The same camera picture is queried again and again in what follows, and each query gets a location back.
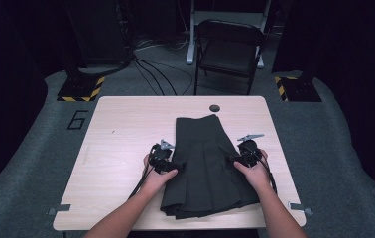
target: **cable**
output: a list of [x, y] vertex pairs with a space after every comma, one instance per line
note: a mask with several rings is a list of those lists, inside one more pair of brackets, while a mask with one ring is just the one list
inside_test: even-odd
[[136, 48], [138, 50], [138, 48], [143, 48], [144, 46], [150, 46], [151, 43], [154, 42], [154, 41], [155, 40], [152, 40], [152, 39], [141, 39], [136, 44]]
[[160, 85], [160, 83], [157, 81], [157, 79], [154, 77], [154, 75], [153, 75], [149, 70], [147, 70], [146, 68], [144, 68], [144, 67], [143, 67], [143, 66], [142, 66], [142, 65], [136, 60], [136, 58], [134, 58], [134, 62], [137, 63], [139, 67], [141, 67], [144, 71], [146, 71], [147, 73], [149, 73], [149, 74], [153, 77], [153, 79], [156, 81], [157, 85], [159, 86], [160, 91], [162, 92], [163, 96], [165, 96], [164, 91], [163, 91], [163, 88], [161, 87], [161, 85]]
[[138, 58], [136, 58], [136, 57], [135, 57], [135, 59], [136, 59], [136, 60], [139, 60], [139, 61], [145, 63], [146, 65], [150, 66], [151, 68], [155, 69], [155, 70], [156, 70], [156, 71], [157, 71], [157, 72], [158, 72], [158, 73], [159, 73], [159, 74], [160, 74], [160, 75], [166, 80], [166, 82], [169, 84], [169, 86], [172, 88], [173, 93], [175, 94], [175, 96], [178, 95], [178, 94], [176, 93], [175, 88], [173, 87], [172, 83], [169, 81], [169, 79], [168, 79], [165, 75], [163, 75], [162, 72], [160, 72], [156, 67], [154, 67], [152, 64], [146, 62], [145, 60], [138, 59]]
[[158, 96], [159, 94], [156, 92], [156, 90], [153, 88], [153, 86], [151, 85], [150, 81], [147, 79], [147, 77], [144, 75], [144, 73], [142, 73], [141, 69], [139, 69], [139, 67], [137, 66], [136, 63], [134, 63], [135, 67], [138, 69], [139, 73], [141, 73], [141, 75], [144, 77], [144, 79], [147, 81], [147, 83], [150, 85], [150, 88], [154, 91], [154, 93], [156, 93], [156, 95]]
[[132, 193], [129, 195], [128, 199], [131, 198], [132, 196], [134, 196], [134, 195], [138, 192], [139, 188], [140, 188], [141, 185], [144, 183], [145, 179], [147, 178], [147, 176], [150, 174], [151, 170], [153, 169], [153, 168], [151, 168], [151, 169], [147, 172], [149, 163], [150, 163], [150, 162], [148, 161], [148, 162], [145, 164], [144, 171], [142, 172], [141, 179], [139, 180], [138, 184], [135, 186], [135, 189], [134, 189], [134, 190], [132, 191]]
[[185, 42], [180, 47], [178, 47], [178, 48], [171, 48], [172, 50], [176, 50], [176, 51], [180, 50], [181, 48], [183, 48], [187, 44], [187, 42], [188, 42], [188, 27], [187, 27], [187, 23], [185, 22], [184, 14], [182, 13], [181, 0], [178, 0], [178, 8], [179, 8], [179, 13], [181, 14], [182, 22], [184, 23], [186, 37], [185, 37]]
[[165, 44], [149, 45], [147, 47], [138, 48], [138, 49], [135, 50], [135, 52], [139, 52], [141, 50], [145, 50], [145, 49], [152, 48], [152, 47], [164, 47], [164, 46], [165, 46]]
[[176, 67], [164, 64], [164, 63], [160, 63], [160, 62], [155, 62], [155, 61], [150, 61], [150, 60], [145, 60], [145, 59], [143, 59], [143, 61], [147, 61], [147, 62], [150, 62], [150, 63], [159, 64], [159, 65], [163, 65], [163, 66], [166, 66], [166, 67], [169, 67], [169, 68], [172, 68], [172, 69], [175, 69], [175, 70], [178, 70], [178, 71], [181, 71], [181, 72], [187, 74], [187, 76], [190, 77], [190, 83], [189, 83], [187, 89], [182, 93], [182, 95], [185, 95], [185, 93], [188, 91], [188, 89], [191, 87], [191, 84], [193, 83], [193, 77], [187, 71], [184, 71], [182, 69], [179, 69], [179, 68], [176, 68]]
[[278, 194], [278, 192], [277, 192], [277, 185], [275, 184], [274, 176], [272, 175], [272, 173], [271, 173], [271, 171], [270, 171], [270, 169], [269, 169], [269, 164], [268, 164], [268, 160], [267, 160], [267, 158], [266, 158], [262, 153], [260, 153], [260, 154], [262, 155], [262, 157], [265, 158], [265, 163], [264, 163], [264, 162], [262, 161], [262, 158], [259, 157], [258, 155], [256, 155], [256, 153], [255, 153], [253, 150], [250, 150], [247, 146], [242, 146], [241, 148], [242, 148], [242, 149], [245, 149], [245, 150], [247, 150], [247, 151], [249, 151], [250, 154], [252, 154], [254, 157], [256, 157], [256, 159], [258, 160], [258, 162], [260, 162], [260, 163], [262, 164], [262, 166], [265, 168], [265, 171], [266, 171], [267, 174], [268, 174], [269, 181], [270, 181], [270, 183], [271, 183], [271, 185], [272, 185], [272, 189], [274, 190], [275, 194]]

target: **forearm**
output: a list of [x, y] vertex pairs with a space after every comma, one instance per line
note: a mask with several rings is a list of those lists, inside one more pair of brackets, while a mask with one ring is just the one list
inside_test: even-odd
[[270, 237], [307, 237], [270, 186], [256, 189]]
[[152, 197], [141, 189], [92, 227], [85, 237], [127, 237]]

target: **hand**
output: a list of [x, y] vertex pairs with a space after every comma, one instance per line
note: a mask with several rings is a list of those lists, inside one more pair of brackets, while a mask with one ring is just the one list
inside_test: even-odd
[[150, 171], [150, 173], [147, 175], [140, 192], [145, 192], [150, 196], [154, 196], [169, 179], [173, 178], [178, 173], [178, 170], [172, 170], [160, 175], [156, 171], [151, 170], [152, 167], [148, 163], [148, 157], [149, 155], [147, 154], [144, 158], [144, 166], [148, 164], [147, 172]]
[[[262, 162], [268, 165], [268, 154], [264, 150], [261, 150], [261, 153]], [[239, 162], [234, 162], [234, 167], [246, 176], [247, 180], [256, 191], [271, 187], [268, 173], [261, 162], [258, 162], [258, 164], [252, 168], [245, 167]]]

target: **dark green skirt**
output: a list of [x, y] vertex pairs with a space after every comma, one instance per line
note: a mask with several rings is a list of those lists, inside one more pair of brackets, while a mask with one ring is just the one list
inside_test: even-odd
[[259, 202], [246, 177], [227, 156], [238, 153], [217, 116], [178, 118], [172, 162], [186, 166], [167, 182], [161, 210], [184, 219]]

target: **gray carpet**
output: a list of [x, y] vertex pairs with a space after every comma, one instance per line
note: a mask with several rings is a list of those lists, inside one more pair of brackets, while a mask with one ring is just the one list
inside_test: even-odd
[[[375, 183], [361, 169], [343, 114], [330, 90], [317, 79], [314, 85], [322, 103], [281, 100], [274, 77], [300, 74], [271, 73], [278, 38], [269, 39], [264, 52], [265, 68], [257, 71], [251, 94], [266, 98], [299, 197], [314, 213], [308, 216], [304, 228], [310, 237], [375, 237]], [[187, 46], [178, 51], [154, 47], [137, 51], [136, 56], [176, 67], [155, 64], [178, 94], [188, 88], [186, 95], [192, 95], [190, 78], [181, 71], [194, 74], [194, 66], [185, 64], [187, 50]], [[89, 71], [104, 69], [91, 68]], [[168, 84], [152, 72], [166, 95], [172, 95]], [[0, 237], [62, 237], [53, 229], [54, 217], [46, 215], [46, 211], [61, 202], [97, 101], [56, 101], [64, 81], [64, 72], [46, 78], [49, 94], [45, 106], [0, 175]], [[154, 90], [131, 63], [106, 77], [99, 96], [160, 93], [151, 77], [149, 81]], [[198, 94], [229, 93], [200, 88]], [[78, 114], [86, 117], [82, 129], [67, 130], [76, 110], [87, 110]], [[67, 232], [67, 237], [80, 237], [83, 233], [71, 231]], [[261, 237], [267, 237], [265, 229], [260, 229], [259, 233]]]

